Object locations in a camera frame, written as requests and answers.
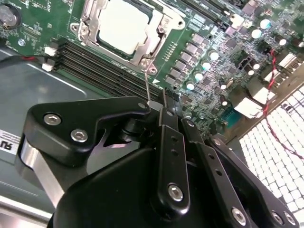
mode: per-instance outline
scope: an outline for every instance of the black memory slot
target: black memory slot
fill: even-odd
[[[113,96],[138,96],[147,99],[145,81],[110,62],[92,54],[80,46],[64,42],[57,58],[56,67],[107,92]],[[150,86],[151,98],[160,89]]]

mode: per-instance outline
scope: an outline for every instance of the cpu socket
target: cpu socket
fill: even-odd
[[[80,23],[71,23],[83,45],[137,72],[153,64],[170,32],[185,28],[183,13],[158,0],[86,0]]]

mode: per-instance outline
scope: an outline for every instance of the silver screw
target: silver screw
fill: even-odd
[[[140,106],[141,108],[146,108],[146,106],[143,103],[138,103],[138,106]]]
[[[172,184],[168,188],[168,193],[174,201],[180,202],[184,198],[182,191],[179,187]]]
[[[169,111],[167,111],[167,114],[168,114],[169,116],[173,116],[173,114],[172,114],[171,112],[169,112]]]
[[[291,217],[291,215],[288,214],[286,211],[284,211],[284,214],[285,214],[285,216],[286,216],[288,222],[290,222],[291,224],[293,224],[293,225],[295,226],[295,220],[294,220],[294,218]]]
[[[188,124],[190,127],[194,127],[194,123],[191,122],[190,120],[187,120],[187,124]]]
[[[19,39],[18,44],[19,44],[19,46],[24,47],[26,45],[26,42],[24,39]]]
[[[272,216],[275,218],[275,220],[280,223],[281,225],[283,225],[283,220],[281,219],[281,217],[276,213],[276,212],[272,212]]]
[[[241,224],[242,226],[246,225],[246,218],[239,209],[233,207],[231,212],[232,212],[233,217],[239,224]]]
[[[87,139],[87,133],[84,130],[81,129],[75,129],[71,132],[71,138],[75,141],[75,142],[80,142],[80,143],[84,143]]]
[[[217,140],[217,139],[214,139],[213,140],[213,142],[217,145],[217,146],[220,146],[220,142],[219,142],[219,140]]]
[[[56,126],[61,123],[60,117],[55,114],[47,114],[43,117],[43,120],[46,124],[51,126]]]

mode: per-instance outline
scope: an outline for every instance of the capacitor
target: capacitor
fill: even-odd
[[[250,65],[246,65],[245,67],[244,67],[244,70],[246,71],[246,73],[248,74],[248,75],[253,75],[255,72],[254,72],[254,70],[252,69],[252,67],[250,66]]]
[[[194,83],[192,82],[192,81],[188,81],[187,83],[186,83],[186,88],[188,89],[188,90],[193,90],[194,89]]]
[[[271,25],[271,23],[270,23],[270,20],[268,20],[268,19],[263,19],[260,22],[261,29],[267,29],[270,27],[270,25]]]
[[[249,64],[254,70],[258,70],[261,67],[255,59],[252,59]]]
[[[222,106],[228,105],[228,101],[226,100],[226,98],[223,95],[219,96],[219,101]]]
[[[291,39],[291,44],[293,46],[298,47],[298,48],[303,48],[304,47],[304,40],[299,39],[299,38],[292,38]]]
[[[209,62],[204,61],[201,66],[203,67],[203,70],[210,70],[211,64]]]
[[[251,37],[253,39],[258,39],[262,36],[262,31],[259,30],[259,29],[254,29],[252,32],[251,32]]]
[[[196,81],[200,81],[203,79],[203,74],[200,71],[195,71],[193,75]]]
[[[220,80],[218,81],[218,84],[219,84],[219,87],[220,87],[221,89],[223,89],[223,90],[227,88],[227,86],[226,86],[226,84],[225,84],[225,82],[224,82],[223,79],[220,79]]]
[[[278,35],[278,34],[274,36],[274,41],[281,46],[284,46],[287,43],[287,40],[284,39],[284,37],[282,37],[281,35]]]
[[[192,118],[192,113],[191,113],[191,112],[186,112],[186,113],[184,114],[184,118],[190,120],[190,119]]]
[[[227,81],[226,88],[228,89],[232,84],[233,84],[233,78],[230,78],[230,79]]]
[[[219,59],[219,54],[215,50],[211,50],[208,55],[211,61],[216,61]]]

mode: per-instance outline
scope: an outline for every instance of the cable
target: cable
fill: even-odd
[[[270,123],[269,123],[269,120],[268,120],[268,109],[269,109],[269,94],[270,94],[270,89],[272,88],[272,85],[274,84],[275,82],[275,71],[276,71],[276,57],[275,57],[275,54],[274,54],[274,50],[272,49],[270,51],[270,56],[272,57],[272,75],[271,75],[271,79],[270,79],[270,82],[268,84],[268,93],[267,93],[267,99],[266,99],[266,106],[263,110],[263,114],[264,114],[264,117],[266,119],[266,123],[267,123],[267,126],[270,130],[270,133],[272,134],[272,136],[275,138],[275,140],[286,150],[286,151],[289,151],[291,154],[297,156],[298,158],[304,160],[304,157],[299,155],[296,151],[293,151],[293,150],[290,150],[289,148],[287,148],[287,146],[285,146],[281,141],[280,139],[277,137],[275,131],[273,130],[273,128],[271,127]]]
[[[9,56],[0,60],[0,69],[10,67],[24,62],[45,62],[45,56]]]

